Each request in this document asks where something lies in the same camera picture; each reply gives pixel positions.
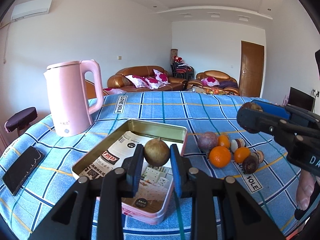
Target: kettle lid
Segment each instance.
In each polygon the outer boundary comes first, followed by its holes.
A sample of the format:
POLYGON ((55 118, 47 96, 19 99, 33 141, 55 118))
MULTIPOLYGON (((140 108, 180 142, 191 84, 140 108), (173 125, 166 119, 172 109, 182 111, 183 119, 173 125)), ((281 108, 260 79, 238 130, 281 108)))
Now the kettle lid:
POLYGON ((76 64, 80 64, 81 61, 67 61, 67 62, 61 62, 61 63, 57 63, 57 64, 52 64, 47 66, 47 69, 51 69, 51 68, 55 68, 55 67, 65 67, 68 65, 76 65, 76 64))

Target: purple cushioned stool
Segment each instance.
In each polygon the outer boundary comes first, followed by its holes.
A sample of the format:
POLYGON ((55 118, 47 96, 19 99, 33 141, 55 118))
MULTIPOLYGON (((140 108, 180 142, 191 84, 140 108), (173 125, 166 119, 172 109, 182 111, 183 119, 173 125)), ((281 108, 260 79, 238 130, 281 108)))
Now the purple cushioned stool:
POLYGON ((35 107, 24 109, 9 118, 4 124, 7 133, 13 132, 16 128, 18 135, 21 136, 30 127, 30 122, 38 117, 35 107))

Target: ceiling molding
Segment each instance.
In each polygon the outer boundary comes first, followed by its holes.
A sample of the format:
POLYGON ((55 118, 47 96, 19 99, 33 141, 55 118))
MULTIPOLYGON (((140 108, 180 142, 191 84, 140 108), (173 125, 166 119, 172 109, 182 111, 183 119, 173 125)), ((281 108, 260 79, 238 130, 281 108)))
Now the ceiling molding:
POLYGON ((229 11, 237 11, 237 12, 243 12, 243 13, 249 13, 257 16, 261 16, 270 20, 273 20, 272 17, 264 14, 260 14, 255 11, 250 11, 246 9, 241 8, 235 8, 235 7, 226 7, 226 6, 211 6, 211 5, 204 5, 204 6, 187 6, 187 7, 179 7, 179 8, 172 8, 166 11, 159 11, 156 13, 166 13, 166 12, 174 12, 174 11, 183 11, 183 10, 196 10, 196 9, 215 9, 215 10, 229 10, 229 11))

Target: smartphone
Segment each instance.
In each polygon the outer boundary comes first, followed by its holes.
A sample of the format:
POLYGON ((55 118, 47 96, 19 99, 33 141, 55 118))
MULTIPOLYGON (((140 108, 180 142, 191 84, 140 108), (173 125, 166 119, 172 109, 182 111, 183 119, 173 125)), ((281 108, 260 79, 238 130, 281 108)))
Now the smartphone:
POLYGON ((26 181, 33 169, 43 160, 44 155, 33 146, 26 149, 3 175, 2 181, 13 196, 26 181))

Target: television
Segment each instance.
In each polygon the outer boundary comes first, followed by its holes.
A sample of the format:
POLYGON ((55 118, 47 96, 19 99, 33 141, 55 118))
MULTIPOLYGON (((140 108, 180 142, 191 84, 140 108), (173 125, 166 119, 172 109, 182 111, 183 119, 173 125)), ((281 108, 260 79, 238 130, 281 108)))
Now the television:
POLYGON ((291 87, 288 104, 313 112, 313 108, 315 107, 315 98, 291 87))

